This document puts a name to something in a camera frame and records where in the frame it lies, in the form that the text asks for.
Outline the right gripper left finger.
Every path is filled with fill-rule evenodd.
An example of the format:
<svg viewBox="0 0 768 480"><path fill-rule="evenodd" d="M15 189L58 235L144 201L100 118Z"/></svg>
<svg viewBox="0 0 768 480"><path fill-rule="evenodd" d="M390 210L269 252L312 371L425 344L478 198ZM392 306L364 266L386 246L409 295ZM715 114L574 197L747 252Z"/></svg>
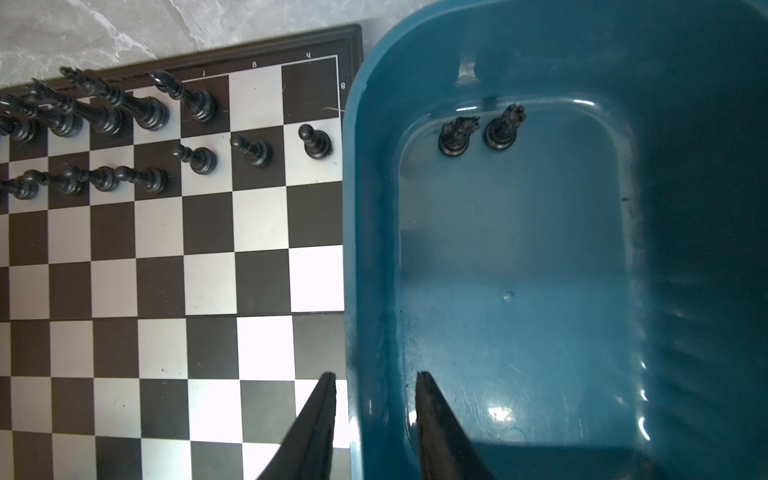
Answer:
<svg viewBox="0 0 768 480"><path fill-rule="evenodd" d="M336 375L332 372L320 376L258 480L330 478L336 415L335 381Z"/></svg>

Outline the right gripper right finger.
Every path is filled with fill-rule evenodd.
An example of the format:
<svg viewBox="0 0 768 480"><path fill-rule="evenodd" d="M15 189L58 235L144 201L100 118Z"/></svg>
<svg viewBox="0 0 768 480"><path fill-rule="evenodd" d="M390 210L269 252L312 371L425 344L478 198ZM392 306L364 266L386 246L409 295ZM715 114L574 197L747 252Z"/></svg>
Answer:
<svg viewBox="0 0 768 480"><path fill-rule="evenodd" d="M494 478L429 372L417 373L415 404L423 479Z"/></svg>

